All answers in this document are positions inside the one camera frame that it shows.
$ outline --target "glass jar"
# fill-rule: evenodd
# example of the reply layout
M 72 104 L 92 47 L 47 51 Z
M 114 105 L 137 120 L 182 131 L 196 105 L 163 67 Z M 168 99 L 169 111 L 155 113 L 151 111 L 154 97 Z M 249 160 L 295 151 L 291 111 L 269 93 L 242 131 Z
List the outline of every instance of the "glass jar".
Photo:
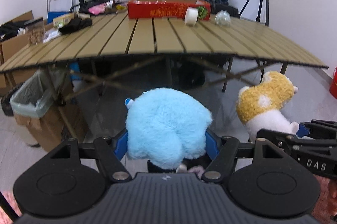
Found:
M 26 33 L 28 36 L 28 43 L 30 45 L 36 45 L 43 42 L 44 38 L 44 22 L 43 18 L 33 19 L 24 23 Z

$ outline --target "tape roll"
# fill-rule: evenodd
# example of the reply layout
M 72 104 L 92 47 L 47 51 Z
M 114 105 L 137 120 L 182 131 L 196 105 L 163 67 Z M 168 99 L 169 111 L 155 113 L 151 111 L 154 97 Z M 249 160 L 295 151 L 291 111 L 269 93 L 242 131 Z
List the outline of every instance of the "tape roll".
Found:
M 188 8 L 185 15 L 185 25 L 194 26 L 198 19 L 198 10 L 196 8 Z

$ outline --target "blue plush toy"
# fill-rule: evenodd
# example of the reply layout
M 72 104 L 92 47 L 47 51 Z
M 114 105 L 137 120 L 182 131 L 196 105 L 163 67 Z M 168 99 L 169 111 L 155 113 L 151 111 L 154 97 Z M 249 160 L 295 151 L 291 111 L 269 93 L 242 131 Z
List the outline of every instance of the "blue plush toy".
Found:
M 205 154 L 205 132 L 212 114 L 191 96 L 168 88 L 126 99 L 128 152 L 162 169 L 175 169 L 184 158 Z

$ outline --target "red box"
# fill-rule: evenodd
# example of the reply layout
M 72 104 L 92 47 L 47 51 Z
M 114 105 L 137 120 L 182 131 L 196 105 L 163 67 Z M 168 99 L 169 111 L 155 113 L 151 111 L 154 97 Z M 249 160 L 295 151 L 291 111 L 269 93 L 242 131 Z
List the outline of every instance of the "red box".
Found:
M 202 0 L 132 0 L 128 2 L 130 19 L 185 18 L 189 7 L 199 10 L 198 20 L 209 20 L 211 5 Z

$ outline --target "pink fabric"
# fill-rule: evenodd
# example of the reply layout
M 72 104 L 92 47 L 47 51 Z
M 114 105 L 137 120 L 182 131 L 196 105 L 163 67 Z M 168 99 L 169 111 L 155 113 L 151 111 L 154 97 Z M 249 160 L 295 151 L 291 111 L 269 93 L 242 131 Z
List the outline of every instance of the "pink fabric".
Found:
M 14 198 L 13 193 L 11 192 L 3 192 L 2 193 L 3 196 L 5 197 L 5 199 L 8 201 L 8 203 L 12 206 L 12 208 L 14 209 L 14 211 L 21 216 L 22 213 L 20 212 L 20 209 L 17 205 L 17 202 Z M 0 207 L 0 224 L 11 224 L 13 223 L 10 218 L 8 217 L 8 215 L 5 214 L 5 212 L 1 209 Z
M 105 12 L 105 3 L 103 4 L 99 4 L 99 5 L 96 5 L 96 6 L 93 6 L 91 8 L 89 8 L 89 12 L 92 13 L 93 15 L 98 15 L 98 14 L 101 14 L 101 13 L 104 13 Z

